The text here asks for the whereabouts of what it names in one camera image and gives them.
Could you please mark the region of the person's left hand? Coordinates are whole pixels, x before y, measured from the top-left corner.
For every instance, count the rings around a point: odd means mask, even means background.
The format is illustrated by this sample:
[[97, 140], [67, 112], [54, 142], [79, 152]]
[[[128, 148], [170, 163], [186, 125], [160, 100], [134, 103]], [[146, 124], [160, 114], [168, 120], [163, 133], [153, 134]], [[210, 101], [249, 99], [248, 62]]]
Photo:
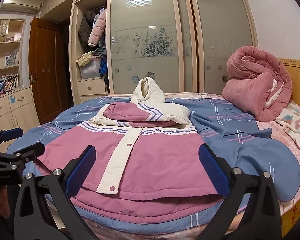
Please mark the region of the person's left hand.
[[0, 186], [0, 215], [6, 219], [11, 215], [7, 186]]

